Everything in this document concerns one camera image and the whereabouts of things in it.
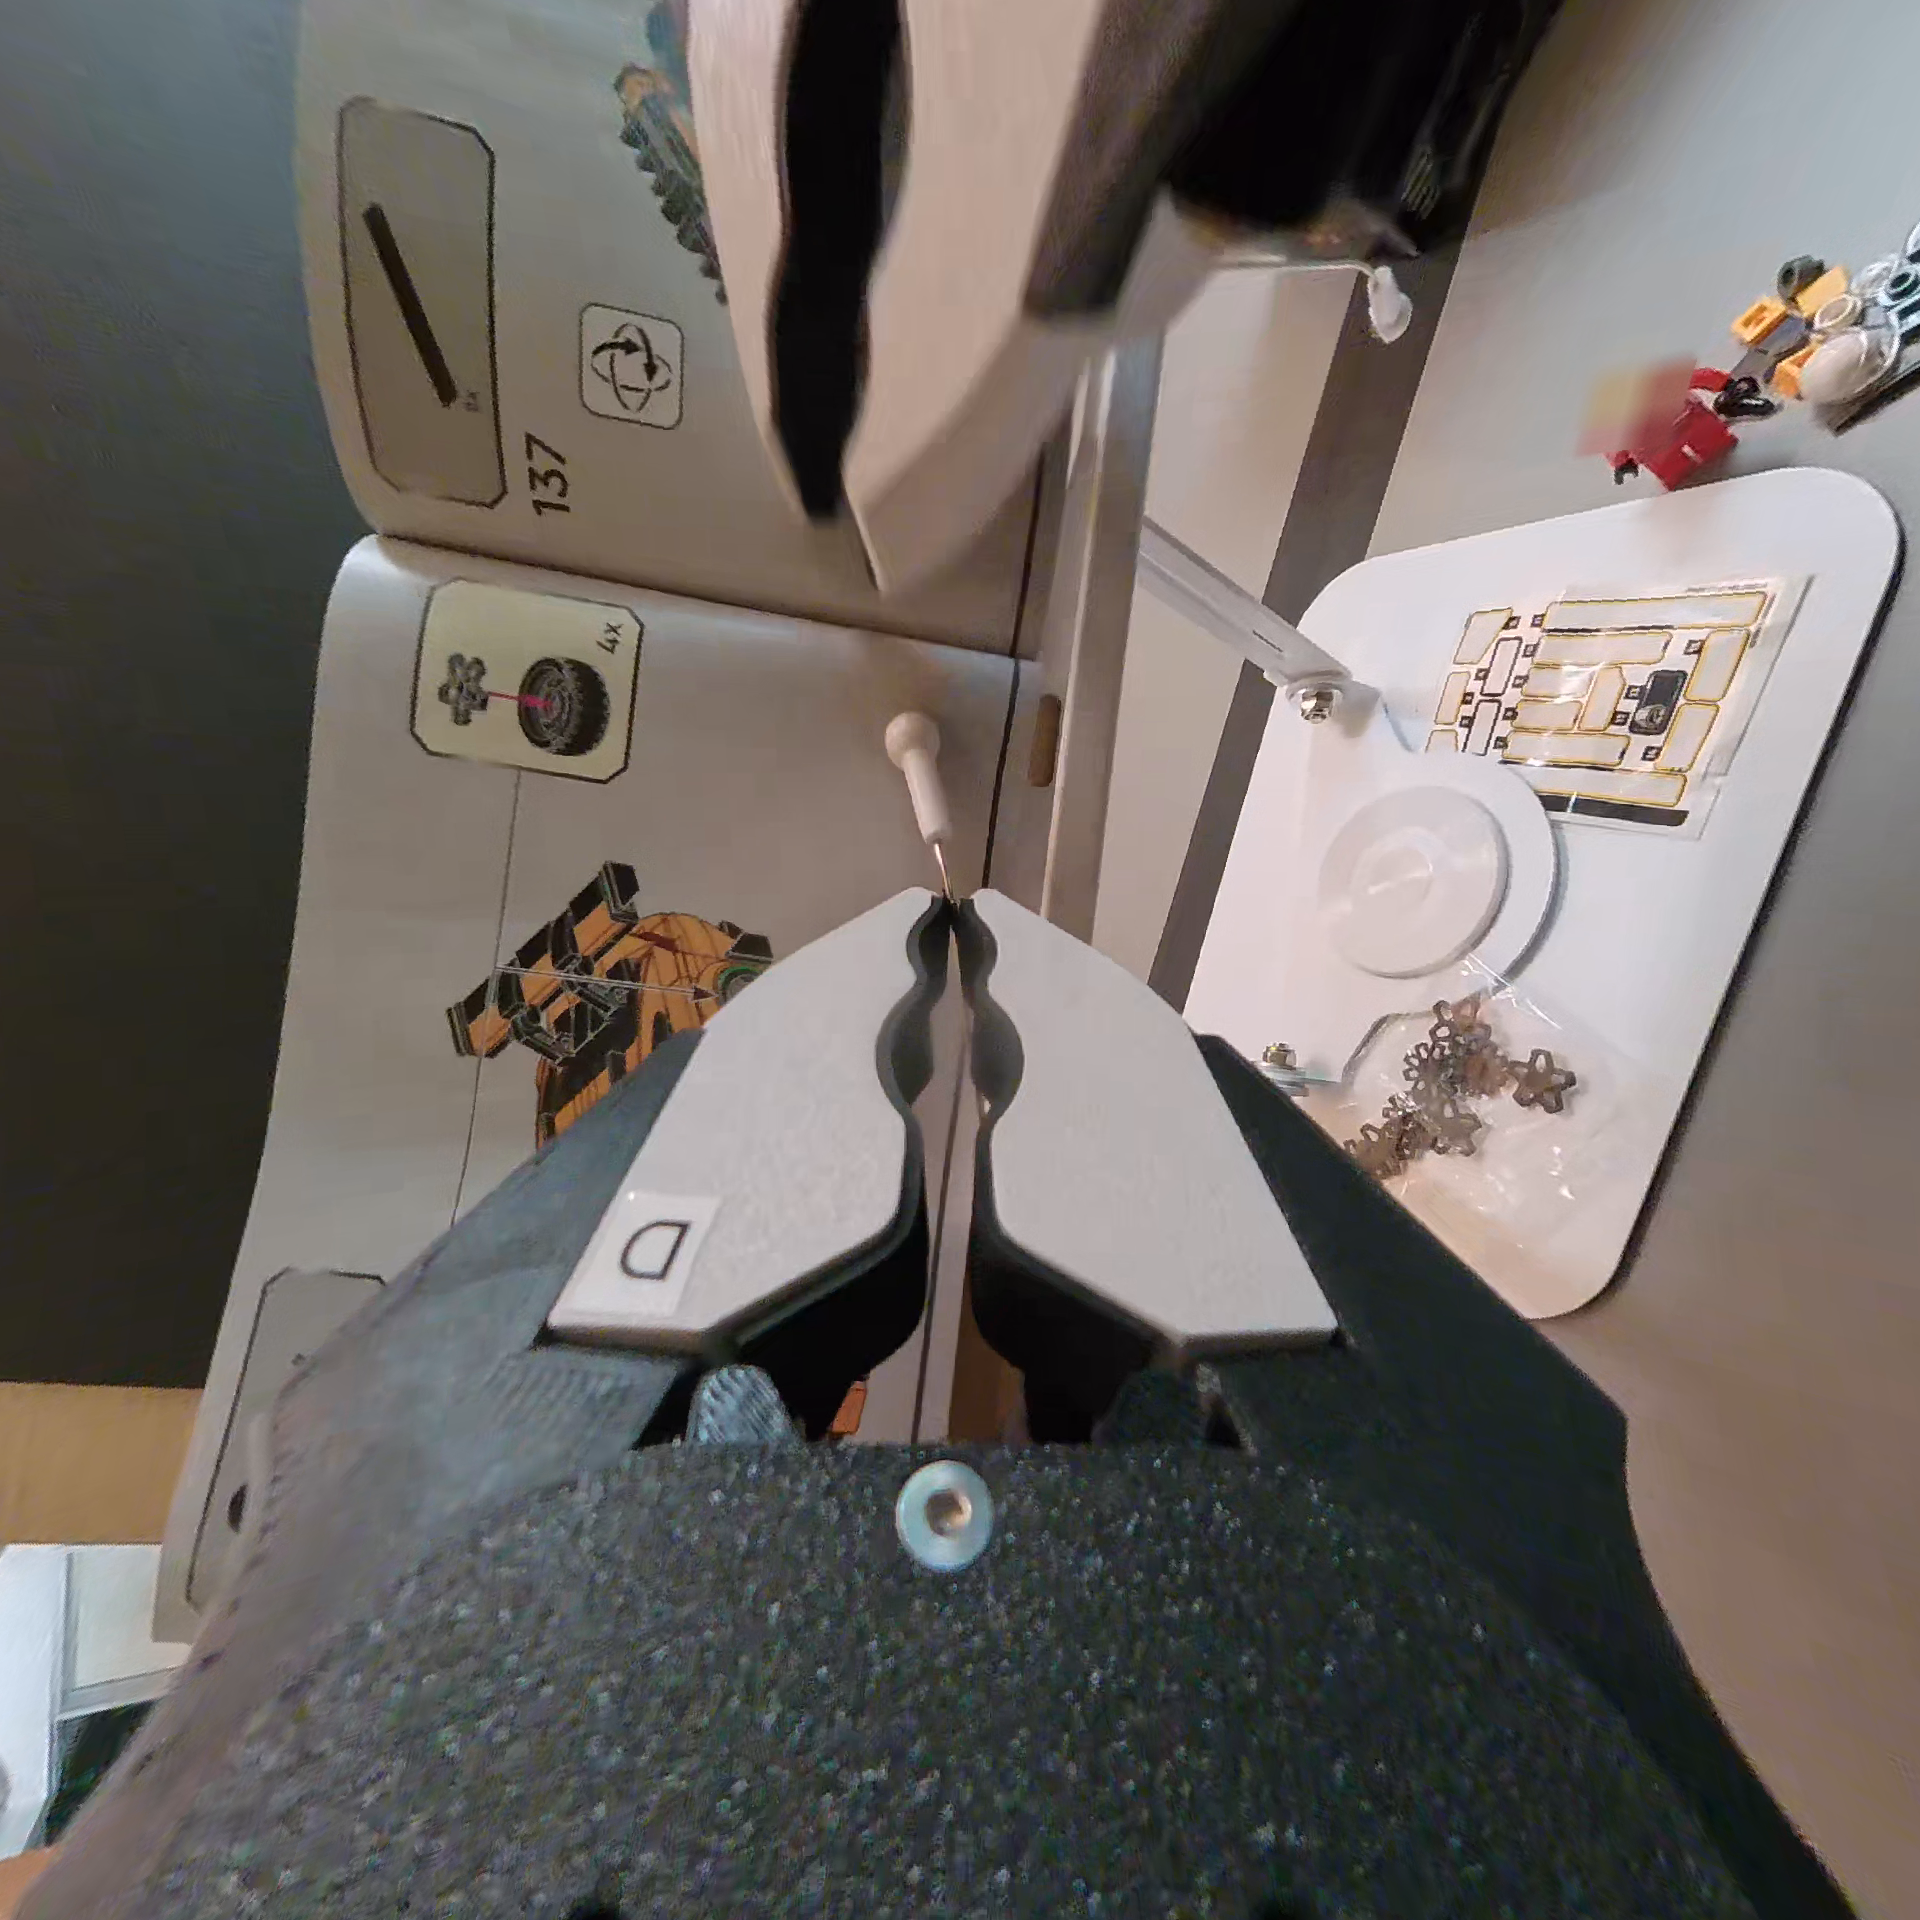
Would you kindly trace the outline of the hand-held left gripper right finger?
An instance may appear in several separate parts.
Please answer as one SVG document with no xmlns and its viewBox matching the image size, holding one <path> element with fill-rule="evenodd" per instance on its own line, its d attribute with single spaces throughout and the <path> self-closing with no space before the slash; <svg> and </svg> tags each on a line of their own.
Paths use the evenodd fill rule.
<svg viewBox="0 0 1920 1920">
<path fill-rule="evenodd" d="M 960 979 L 969 1295 L 1037 1439 L 1091 1438 L 1143 1374 L 1334 1342 L 1332 1303 L 1161 997 L 993 890 L 960 903 Z"/>
</svg>

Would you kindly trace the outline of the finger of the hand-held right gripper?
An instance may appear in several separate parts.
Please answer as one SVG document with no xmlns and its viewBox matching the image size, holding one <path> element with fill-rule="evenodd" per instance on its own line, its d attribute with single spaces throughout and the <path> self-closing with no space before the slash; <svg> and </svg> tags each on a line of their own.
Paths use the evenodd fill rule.
<svg viewBox="0 0 1920 1920">
<path fill-rule="evenodd" d="M 872 288 L 905 178 L 905 10 L 687 7 L 691 112 L 735 357 L 809 520 L 867 520 L 852 455 Z"/>
<path fill-rule="evenodd" d="M 908 2 L 903 171 L 871 269 L 843 492 L 884 591 L 953 565 L 1031 472 L 1088 331 L 1025 284 L 1102 5 Z"/>
</svg>

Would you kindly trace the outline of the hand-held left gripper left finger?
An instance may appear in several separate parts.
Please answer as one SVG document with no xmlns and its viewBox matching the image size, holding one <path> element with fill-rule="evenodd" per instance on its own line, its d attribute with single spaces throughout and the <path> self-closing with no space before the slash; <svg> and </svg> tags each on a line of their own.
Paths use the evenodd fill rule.
<svg viewBox="0 0 1920 1920">
<path fill-rule="evenodd" d="M 927 1308 L 951 903 L 909 886 L 777 962 L 695 1038 L 543 1328 L 759 1366 L 830 1427 Z"/>
</svg>

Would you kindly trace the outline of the lego instruction booklet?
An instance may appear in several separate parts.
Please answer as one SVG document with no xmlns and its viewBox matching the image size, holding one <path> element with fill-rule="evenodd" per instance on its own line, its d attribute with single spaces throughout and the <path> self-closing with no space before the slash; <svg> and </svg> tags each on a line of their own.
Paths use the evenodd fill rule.
<svg viewBox="0 0 1920 1920">
<path fill-rule="evenodd" d="M 991 840 L 1039 479 L 887 607 L 777 479 L 685 5 L 301 5 L 303 307 L 367 523 L 319 627 L 271 1107 L 155 1631 L 230 1576 L 321 1338 L 657 1042 L 925 877 L 879 733 Z"/>
</svg>

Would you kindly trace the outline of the white book stand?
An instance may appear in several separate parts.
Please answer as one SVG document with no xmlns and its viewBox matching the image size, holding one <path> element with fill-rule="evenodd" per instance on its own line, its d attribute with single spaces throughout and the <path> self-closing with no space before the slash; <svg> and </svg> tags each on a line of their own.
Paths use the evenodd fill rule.
<svg viewBox="0 0 1920 1920">
<path fill-rule="evenodd" d="M 1257 1070 L 1237 1122 L 1331 1303 L 1332 1260 L 1371 1229 L 1463 1256 L 1531 1322 L 1614 1284 L 1901 557 L 1879 490 L 1790 463 L 1389 550 L 1332 579 L 1305 632 L 1272 630 L 1300 659 L 1317 642 L 1300 678 L 1341 702 L 1308 743 L 1275 696 L 1187 1013 L 1219 1027 L 1228 1067 L 1259 1040 L 1300 1051 L 1310 1101 Z M 1422 747 L 1477 607 L 1798 574 L 1808 599 L 1697 839 L 1563 823 L 1503 767 Z M 1331 1135 L 1365 1028 L 1463 962 L 1588 1027 L 1629 1079 L 1614 1157 L 1568 1206 L 1405 1205 Z"/>
</svg>

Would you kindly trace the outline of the plastic bag of lego parts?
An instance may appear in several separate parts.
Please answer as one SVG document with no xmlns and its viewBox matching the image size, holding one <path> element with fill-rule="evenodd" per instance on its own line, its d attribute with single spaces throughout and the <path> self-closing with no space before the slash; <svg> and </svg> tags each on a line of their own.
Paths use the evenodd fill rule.
<svg viewBox="0 0 1920 1920">
<path fill-rule="evenodd" d="M 1326 1122 L 1405 1205 L 1432 1194 L 1480 1214 L 1559 1208 L 1614 1157 L 1628 1084 L 1588 1027 L 1463 962 L 1365 1028 Z"/>
</svg>

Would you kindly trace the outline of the red lego minifigure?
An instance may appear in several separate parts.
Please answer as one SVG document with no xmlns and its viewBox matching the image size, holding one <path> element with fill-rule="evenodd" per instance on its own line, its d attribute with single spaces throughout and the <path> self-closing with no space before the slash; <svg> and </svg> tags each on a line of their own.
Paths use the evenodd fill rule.
<svg viewBox="0 0 1920 1920">
<path fill-rule="evenodd" d="M 1605 461 L 1624 487 L 1649 478 L 1678 492 L 1703 478 L 1737 446 L 1724 405 L 1737 399 L 1737 376 L 1688 362 L 1663 362 L 1633 372 L 1624 387 L 1620 426 Z"/>
</svg>

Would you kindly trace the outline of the lego sticker sheet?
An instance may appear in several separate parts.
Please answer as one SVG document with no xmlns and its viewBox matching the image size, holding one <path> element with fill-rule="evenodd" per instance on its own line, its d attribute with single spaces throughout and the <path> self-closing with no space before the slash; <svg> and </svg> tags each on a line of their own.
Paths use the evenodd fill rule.
<svg viewBox="0 0 1920 1920">
<path fill-rule="evenodd" d="M 1422 727 L 1566 826 L 1697 839 L 1812 580 L 1560 591 L 1467 612 Z"/>
</svg>

